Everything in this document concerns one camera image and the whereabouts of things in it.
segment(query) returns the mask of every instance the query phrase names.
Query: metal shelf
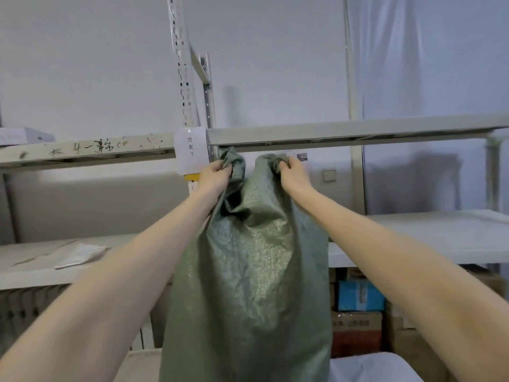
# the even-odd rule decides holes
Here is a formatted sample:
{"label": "metal shelf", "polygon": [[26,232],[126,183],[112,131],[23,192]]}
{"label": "metal shelf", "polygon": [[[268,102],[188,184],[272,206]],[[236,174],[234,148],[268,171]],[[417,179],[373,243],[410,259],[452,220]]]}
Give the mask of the metal shelf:
{"label": "metal shelf", "polygon": [[[509,262],[509,216],[491,210],[370,216],[374,221],[416,238],[457,264]],[[72,283],[93,264],[55,270],[80,242],[116,248],[136,235],[89,237],[0,246],[0,290]],[[355,264],[329,244],[330,267]]]}
{"label": "metal shelf", "polygon": [[[372,121],[207,129],[209,146],[238,151],[486,138],[509,114],[419,116]],[[0,148],[0,173],[175,158],[170,133]]]}

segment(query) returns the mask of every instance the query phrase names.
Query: white box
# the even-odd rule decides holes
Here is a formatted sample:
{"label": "white box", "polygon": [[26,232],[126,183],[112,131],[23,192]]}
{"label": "white box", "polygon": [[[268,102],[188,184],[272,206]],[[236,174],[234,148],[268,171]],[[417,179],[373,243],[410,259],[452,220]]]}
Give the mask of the white box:
{"label": "white box", "polygon": [[0,128],[0,146],[55,142],[55,136],[29,127]]}

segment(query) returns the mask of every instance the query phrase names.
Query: blue box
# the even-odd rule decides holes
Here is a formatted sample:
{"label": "blue box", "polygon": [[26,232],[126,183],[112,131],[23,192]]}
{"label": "blue box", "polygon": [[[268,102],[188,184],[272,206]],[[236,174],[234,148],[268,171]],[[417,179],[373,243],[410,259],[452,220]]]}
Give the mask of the blue box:
{"label": "blue box", "polygon": [[365,279],[338,282],[338,311],[383,311],[385,297]]}

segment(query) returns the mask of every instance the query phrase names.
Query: light switch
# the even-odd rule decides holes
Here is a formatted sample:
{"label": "light switch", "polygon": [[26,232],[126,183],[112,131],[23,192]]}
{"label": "light switch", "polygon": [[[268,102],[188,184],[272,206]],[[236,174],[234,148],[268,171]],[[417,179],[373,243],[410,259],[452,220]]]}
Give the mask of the light switch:
{"label": "light switch", "polygon": [[323,170],[323,182],[334,182],[336,180],[336,170]]}

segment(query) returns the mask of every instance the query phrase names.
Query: human arm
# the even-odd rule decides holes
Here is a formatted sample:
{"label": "human arm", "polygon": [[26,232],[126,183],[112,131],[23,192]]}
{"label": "human arm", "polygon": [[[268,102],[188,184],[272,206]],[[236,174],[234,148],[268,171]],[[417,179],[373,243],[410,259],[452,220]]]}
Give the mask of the human arm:
{"label": "human arm", "polygon": [[428,245],[318,193],[295,158],[280,169],[286,192],[403,310],[459,381],[509,380],[509,303]]}
{"label": "human arm", "polygon": [[188,242],[226,187],[222,161],[196,192],[87,270],[0,359],[9,382],[110,382]]}

